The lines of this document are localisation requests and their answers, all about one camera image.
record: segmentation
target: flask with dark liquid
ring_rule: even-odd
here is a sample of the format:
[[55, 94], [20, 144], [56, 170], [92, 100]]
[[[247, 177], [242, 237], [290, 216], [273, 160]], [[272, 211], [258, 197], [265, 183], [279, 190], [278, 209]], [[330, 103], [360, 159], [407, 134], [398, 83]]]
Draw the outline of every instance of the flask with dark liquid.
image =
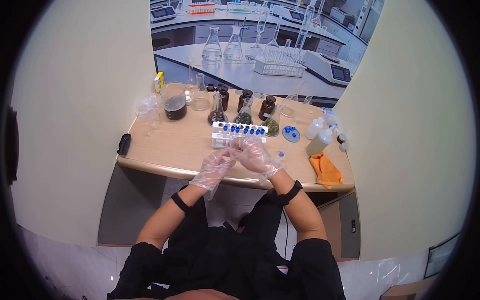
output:
[[222, 97], [223, 111], [226, 111], [228, 108], [228, 99], [230, 98], [230, 95], [228, 94], [228, 87], [221, 85], [216, 88], [216, 90], [220, 92], [220, 96]]
[[265, 121], [272, 112], [275, 110], [275, 97], [268, 95], [266, 99], [262, 102], [262, 107], [258, 113], [260, 120]]
[[241, 96], [239, 97], [239, 105], [237, 107], [237, 112], [240, 112], [240, 109], [243, 107], [243, 100], [245, 98], [253, 98], [253, 92], [251, 90], [243, 90]]
[[251, 98], [245, 98], [243, 100], [243, 107], [240, 109], [240, 112], [235, 119], [233, 119], [234, 123], [252, 124], [252, 102], [253, 99]]
[[208, 124], [213, 125], [213, 122], [225, 122], [225, 114], [223, 113], [222, 102], [221, 102], [221, 95], [219, 92], [216, 92], [214, 96], [214, 101], [212, 105], [212, 109], [208, 114], [207, 121]]

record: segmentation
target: gray cabinet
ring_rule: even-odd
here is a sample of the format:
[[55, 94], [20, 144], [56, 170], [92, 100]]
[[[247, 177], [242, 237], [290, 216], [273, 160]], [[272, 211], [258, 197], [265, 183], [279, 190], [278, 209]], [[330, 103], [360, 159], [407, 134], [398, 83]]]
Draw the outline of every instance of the gray cabinet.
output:
[[347, 193], [318, 207], [332, 246], [332, 254], [338, 259], [360, 257], [360, 220], [355, 192]]

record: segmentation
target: white wall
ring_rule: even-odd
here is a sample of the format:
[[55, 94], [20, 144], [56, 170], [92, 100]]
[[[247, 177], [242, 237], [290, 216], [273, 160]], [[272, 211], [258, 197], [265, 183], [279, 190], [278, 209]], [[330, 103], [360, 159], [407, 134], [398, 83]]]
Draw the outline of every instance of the white wall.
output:
[[134, 103], [155, 76], [148, 1], [54, 1], [19, 61], [12, 95], [18, 224], [96, 245], [102, 205]]
[[474, 180], [472, 100], [425, 1], [385, 2], [335, 112], [349, 143], [362, 260], [411, 255], [461, 229]]

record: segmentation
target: beaker with dark liquid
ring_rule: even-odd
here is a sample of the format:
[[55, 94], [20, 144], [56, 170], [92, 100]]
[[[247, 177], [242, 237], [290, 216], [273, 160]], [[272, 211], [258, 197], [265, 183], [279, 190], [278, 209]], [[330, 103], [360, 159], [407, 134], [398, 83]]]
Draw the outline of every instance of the beaker with dark liquid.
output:
[[243, 100], [243, 107], [235, 119], [233, 119], [234, 123], [252, 125], [252, 102], [253, 99], [251, 98], [245, 98]]
[[163, 109], [169, 120], [177, 121], [187, 114], [185, 102], [185, 85], [181, 82], [171, 82], [160, 90]]
[[219, 92], [216, 92], [213, 100], [213, 105], [212, 109], [210, 110], [210, 113], [208, 114], [207, 121], [208, 124], [213, 125], [213, 122], [225, 122], [225, 114], [223, 112], [223, 106], [222, 106], [222, 96], [220, 95]]

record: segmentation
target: gloved hand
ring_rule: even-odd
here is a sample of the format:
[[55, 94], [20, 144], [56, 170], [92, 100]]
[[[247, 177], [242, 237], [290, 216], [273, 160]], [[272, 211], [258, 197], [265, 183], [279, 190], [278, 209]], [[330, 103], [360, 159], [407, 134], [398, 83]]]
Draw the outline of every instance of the gloved hand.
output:
[[258, 175], [264, 183], [279, 170], [285, 169], [285, 165], [268, 152], [261, 138], [257, 136], [234, 139], [230, 144], [230, 154], [242, 166]]
[[225, 174], [236, 163], [234, 159], [225, 160], [223, 156], [230, 157], [228, 149], [217, 150], [204, 158], [200, 173], [195, 176], [190, 184], [199, 186], [208, 191], [213, 189], [225, 177]]

